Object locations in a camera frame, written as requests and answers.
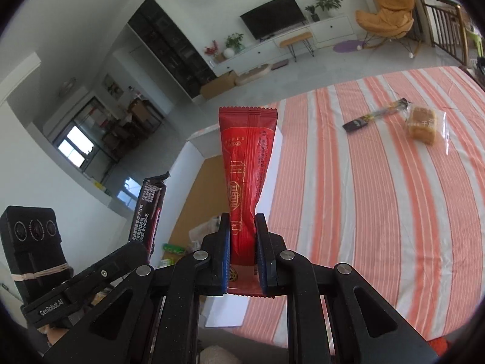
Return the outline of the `brown chocolate bar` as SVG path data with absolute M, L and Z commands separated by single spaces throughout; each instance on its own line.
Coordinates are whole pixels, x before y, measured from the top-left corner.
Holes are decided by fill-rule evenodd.
M 147 177 L 143 181 L 132 218 L 128 241 L 141 242 L 150 260 L 154 252 L 156 231 L 170 173 Z

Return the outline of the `red snack packet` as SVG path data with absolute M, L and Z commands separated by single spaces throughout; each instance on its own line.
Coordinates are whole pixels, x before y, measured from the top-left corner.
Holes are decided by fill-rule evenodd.
M 219 128 L 229 202 L 229 292 L 260 297 L 256 206 L 266 181 L 278 110 L 222 107 Z

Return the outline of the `bagged bread loaf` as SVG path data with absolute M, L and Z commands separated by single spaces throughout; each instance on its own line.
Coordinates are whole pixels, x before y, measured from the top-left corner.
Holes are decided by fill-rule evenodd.
M 413 140 L 440 148 L 444 154 L 449 154 L 450 135 L 446 112 L 410 104 L 406 110 L 405 131 Z

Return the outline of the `dark green snack stick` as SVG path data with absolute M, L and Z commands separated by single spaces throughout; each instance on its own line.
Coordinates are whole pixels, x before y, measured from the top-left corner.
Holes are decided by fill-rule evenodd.
M 406 98 L 401 98 L 393 103 L 390 103 L 385 108 L 375 110 L 371 113 L 367 113 L 361 117 L 344 123 L 342 127 L 347 133 L 356 132 L 375 120 L 404 111 L 409 105 L 410 102 L 407 101 Z

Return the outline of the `white cardboard box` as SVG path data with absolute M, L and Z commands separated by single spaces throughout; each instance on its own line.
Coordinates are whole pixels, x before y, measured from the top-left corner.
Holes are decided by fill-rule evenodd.
M 283 144 L 283 136 L 276 128 L 273 150 L 265 184 L 256 206 L 256 213 L 263 213 L 269 222 L 270 209 L 275 193 L 276 178 Z M 161 211 L 155 250 L 150 263 L 162 266 L 164 244 L 187 249 L 192 247 L 189 232 L 206 224 L 215 216 L 229 212 L 225 184 L 219 125 L 208 126 L 192 134 L 169 171 L 170 177 Z M 229 295 L 207 298 L 201 310 L 203 327 L 236 328 L 243 325 L 249 297 Z

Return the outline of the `striped orange white tablecloth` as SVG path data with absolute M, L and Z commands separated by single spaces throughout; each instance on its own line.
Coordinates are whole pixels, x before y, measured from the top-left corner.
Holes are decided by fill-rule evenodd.
M 406 98 L 447 115 L 449 141 L 411 139 Z M 279 101 L 283 143 L 267 220 L 319 265 L 352 265 L 425 338 L 459 329 L 484 295 L 484 92 L 457 67 L 367 77 Z

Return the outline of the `brown cardboard box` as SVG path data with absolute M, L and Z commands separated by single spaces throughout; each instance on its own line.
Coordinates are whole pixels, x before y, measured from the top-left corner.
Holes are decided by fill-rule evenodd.
M 212 99 L 235 87 L 237 79 L 235 71 L 224 73 L 201 87 L 200 94 L 205 100 Z

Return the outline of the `beige pet bed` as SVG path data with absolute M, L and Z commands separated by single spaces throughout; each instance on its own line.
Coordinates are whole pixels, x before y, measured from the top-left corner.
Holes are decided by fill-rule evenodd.
M 272 65 L 267 63 L 261 65 L 261 67 L 253 68 L 252 70 L 245 72 L 241 76 L 235 79 L 236 86 L 244 86 L 248 83 L 261 79 L 271 71 Z

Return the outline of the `black display cabinet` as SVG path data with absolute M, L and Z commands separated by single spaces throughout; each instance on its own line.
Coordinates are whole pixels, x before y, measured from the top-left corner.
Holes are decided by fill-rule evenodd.
M 193 99 L 216 74 L 156 0 L 145 0 L 128 21 L 148 49 Z

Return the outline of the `red flower arrangement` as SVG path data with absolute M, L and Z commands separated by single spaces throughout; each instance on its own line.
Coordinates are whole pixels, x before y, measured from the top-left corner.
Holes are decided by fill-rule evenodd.
M 220 63 L 225 60 L 224 55 L 219 51 L 218 43 L 213 40 L 210 46 L 204 48 L 204 54 L 211 58 L 214 62 Z

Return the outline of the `plant in white vase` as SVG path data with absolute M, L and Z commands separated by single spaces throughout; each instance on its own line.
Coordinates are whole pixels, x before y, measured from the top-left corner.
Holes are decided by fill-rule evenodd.
M 243 34 L 235 32 L 226 38 L 223 55 L 226 59 L 229 59 L 235 54 L 240 53 L 243 49 Z

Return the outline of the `purple round rug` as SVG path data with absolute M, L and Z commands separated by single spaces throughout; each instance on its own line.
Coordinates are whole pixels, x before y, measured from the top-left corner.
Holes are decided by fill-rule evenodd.
M 358 39 L 349 39 L 339 42 L 333 47 L 335 53 L 352 53 L 354 51 L 361 50 L 363 48 L 363 42 Z

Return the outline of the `black flat television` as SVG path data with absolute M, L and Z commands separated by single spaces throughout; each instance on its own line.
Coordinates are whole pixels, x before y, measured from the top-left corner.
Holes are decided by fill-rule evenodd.
M 245 12 L 240 18 L 254 39 L 264 39 L 281 30 L 306 23 L 295 0 L 271 0 Z

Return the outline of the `white tv cabinet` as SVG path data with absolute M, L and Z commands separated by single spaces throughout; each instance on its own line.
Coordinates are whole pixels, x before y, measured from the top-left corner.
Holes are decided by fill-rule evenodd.
M 303 25 L 253 44 L 220 63 L 209 62 L 209 66 L 217 76 L 231 71 L 242 75 L 263 64 L 294 59 L 301 54 L 315 53 L 318 49 L 355 38 L 350 19 L 347 16 L 337 16 Z

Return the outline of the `small dark potted plant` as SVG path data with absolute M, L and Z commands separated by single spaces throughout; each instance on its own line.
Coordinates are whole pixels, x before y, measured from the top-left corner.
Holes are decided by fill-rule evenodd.
M 316 13 L 316 6 L 315 5 L 308 5 L 305 7 L 305 11 L 310 16 L 312 22 L 319 22 L 320 17 Z

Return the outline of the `orange lounge chair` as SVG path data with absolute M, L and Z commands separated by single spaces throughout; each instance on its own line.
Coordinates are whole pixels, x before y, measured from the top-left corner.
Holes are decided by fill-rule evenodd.
M 356 50 L 377 49 L 387 41 L 404 38 L 413 28 L 415 0 L 375 0 L 377 12 L 356 10 L 355 21 L 366 31 Z

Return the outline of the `dark wooden chair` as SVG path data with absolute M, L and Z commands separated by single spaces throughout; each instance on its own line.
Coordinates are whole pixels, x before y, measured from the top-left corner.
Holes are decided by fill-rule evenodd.
M 429 25 L 432 46 L 468 66 L 483 56 L 483 36 L 457 0 L 420 0 Z

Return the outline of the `green potted plant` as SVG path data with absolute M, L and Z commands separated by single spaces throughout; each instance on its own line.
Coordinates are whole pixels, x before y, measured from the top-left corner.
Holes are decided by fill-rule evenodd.
M 329 17 L 335 17 L 340 13 L 343 0 L 314 0 L 316 5 L 328 14 Z

